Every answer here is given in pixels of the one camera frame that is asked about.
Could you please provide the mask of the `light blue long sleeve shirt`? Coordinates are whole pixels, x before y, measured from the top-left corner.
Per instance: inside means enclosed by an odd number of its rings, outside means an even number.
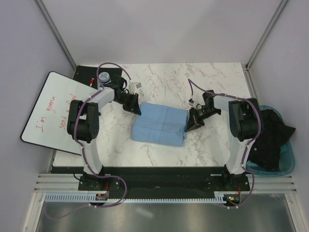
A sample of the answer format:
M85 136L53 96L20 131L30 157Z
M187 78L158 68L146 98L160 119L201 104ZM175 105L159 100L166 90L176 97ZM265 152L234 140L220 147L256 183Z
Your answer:
M143 102L131 130L135 142L182 147L186 138L188 111Z

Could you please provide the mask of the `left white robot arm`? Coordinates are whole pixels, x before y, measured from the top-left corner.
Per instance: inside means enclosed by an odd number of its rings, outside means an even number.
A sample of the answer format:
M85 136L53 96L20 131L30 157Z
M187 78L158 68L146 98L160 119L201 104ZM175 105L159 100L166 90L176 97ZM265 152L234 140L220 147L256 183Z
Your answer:
M101 190L106 185L106 178L101 175L103 164L99 159L96 138L99 133L101 109L108 103L117 102L123 110L141 115L137 89L141 83L127 82L120 77L114 81L98 79L98 90L85 101L72 100L70 103L67 132L80 146L84 172L91 174L89 185Z

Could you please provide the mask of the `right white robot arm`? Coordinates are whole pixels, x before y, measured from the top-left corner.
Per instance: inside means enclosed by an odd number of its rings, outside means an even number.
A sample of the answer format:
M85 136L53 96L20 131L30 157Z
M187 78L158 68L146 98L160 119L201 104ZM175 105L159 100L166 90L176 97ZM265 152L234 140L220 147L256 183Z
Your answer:
M250 149L264 128L258 101L216 94L212 90L205 91L202 97L204 104L189 110L185 132L203 127L205 119L222 111L228 113L230 157L225 167L229 174L221 178L221 184L224 189L233 190L239 184L236 175L246 171Z

